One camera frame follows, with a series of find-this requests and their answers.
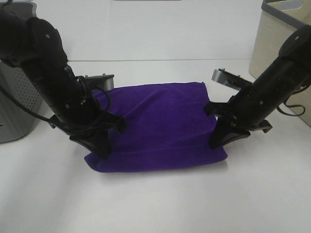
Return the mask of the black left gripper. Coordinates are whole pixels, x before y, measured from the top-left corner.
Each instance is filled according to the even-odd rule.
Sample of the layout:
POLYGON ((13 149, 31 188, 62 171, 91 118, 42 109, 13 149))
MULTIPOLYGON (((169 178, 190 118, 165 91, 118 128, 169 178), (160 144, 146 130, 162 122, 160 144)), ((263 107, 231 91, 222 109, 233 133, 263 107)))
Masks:
POLYGON ((102 108, 94 113, 74 113, 68 119, 53 115, 49 118, 49 124, 70 135, 71 141, 97 153, 103 159, 107 159, 112 151, 108 131, 122 133, 127 126, 123 117, 102 108))

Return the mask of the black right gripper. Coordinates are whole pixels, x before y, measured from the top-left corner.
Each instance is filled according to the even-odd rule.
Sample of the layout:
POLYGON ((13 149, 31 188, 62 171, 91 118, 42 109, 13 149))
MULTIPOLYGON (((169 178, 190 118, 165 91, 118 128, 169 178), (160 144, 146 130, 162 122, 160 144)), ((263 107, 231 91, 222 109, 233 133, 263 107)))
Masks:
POLYGON ((218 118, 209 138, 209 146, 212 149, 247 138, 250 136, 249 131, 262 130, 267 133, 272 129, 267 120, 254 123, 250 116, 245 115, 245 112, 238 112, 229 103, 209 102, 205 105, 204 111, 207 116, 215 115, 218 118))

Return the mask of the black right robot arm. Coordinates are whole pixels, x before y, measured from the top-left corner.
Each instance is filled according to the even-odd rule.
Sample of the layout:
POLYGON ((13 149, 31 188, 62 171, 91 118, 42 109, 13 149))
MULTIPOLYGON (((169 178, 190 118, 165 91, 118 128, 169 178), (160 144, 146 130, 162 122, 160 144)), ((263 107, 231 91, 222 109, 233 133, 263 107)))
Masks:
POLYGON ((269 132, 272 125, 266 118, 311 84, 311 27, 302 26, 291 34, 254 82, 224 69, 214 70, 212 80, 238 90, 228 102, 210 101, 204 107, 206 115, 218 118, 208 140, 212 149, 247 138, 252 131, 269 132))

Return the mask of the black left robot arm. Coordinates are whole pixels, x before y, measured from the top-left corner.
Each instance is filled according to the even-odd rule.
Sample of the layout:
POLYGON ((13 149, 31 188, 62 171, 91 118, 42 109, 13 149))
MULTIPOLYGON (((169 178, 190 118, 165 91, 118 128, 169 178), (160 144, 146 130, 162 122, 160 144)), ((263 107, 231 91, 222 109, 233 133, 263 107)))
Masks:
POLYGON ((10 0, 0 5, 0 59, 26 74, 53 116, 42 117, 6 90, 3 94, 23 111, 62 130, 71 141, 108 158, 112 151, 108 132, 123 132, 126 122, 109 112, 110 102, 102 107, 93 93, 98 90, 107 96, 113 88, 114 75, 76 76, 58 30, 44 19, 22 18, 10 12, 10 5, 10 0))

